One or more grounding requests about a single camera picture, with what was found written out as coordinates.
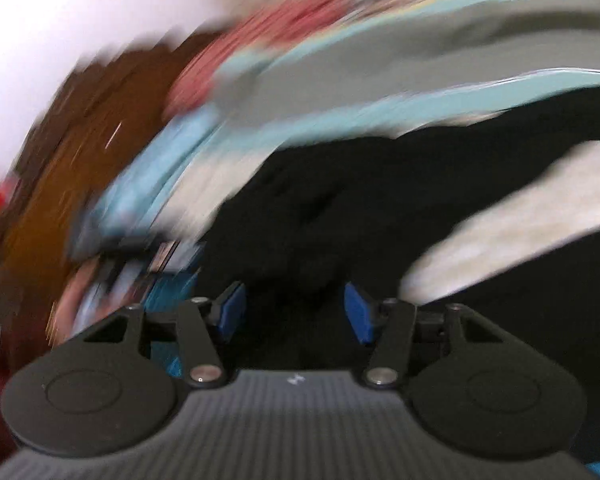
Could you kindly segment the brown wooden headboard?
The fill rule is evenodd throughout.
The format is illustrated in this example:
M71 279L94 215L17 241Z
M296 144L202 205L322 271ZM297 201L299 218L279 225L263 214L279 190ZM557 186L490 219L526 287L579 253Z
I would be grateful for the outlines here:
M218 37L198 30L177 47L163 38L83 61L30 130L0 212L1 375L47 350L47 320L73 269L74 218L163 128L173 81Z

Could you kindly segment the cream chevron bed blanket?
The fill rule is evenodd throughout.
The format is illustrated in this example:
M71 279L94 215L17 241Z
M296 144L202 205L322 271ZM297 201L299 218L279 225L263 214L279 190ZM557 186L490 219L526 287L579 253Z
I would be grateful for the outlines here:
M199 276L204 233L276 152L363 136L469 127L600 87L600 0L440 0L320 32L288 52L250 48L213 78L85 207L73 261L159 247ZM520 190L454 226L401 278L419 302L600 231L600 141L570 148Z

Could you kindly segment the black pants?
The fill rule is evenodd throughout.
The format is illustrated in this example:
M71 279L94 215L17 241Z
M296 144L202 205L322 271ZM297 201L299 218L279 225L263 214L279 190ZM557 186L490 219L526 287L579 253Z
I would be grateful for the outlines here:
M600 141L600 87L469 127L274 153L204 233L197 294L213 298L237 281L246 289L228 359L280 370L361 363L342 305L347 283L376 299L396 296L408 268L454 226L586 141ZM600 232L447 292L434 306L451 301L578 378L588 417L572 450L600 460Z

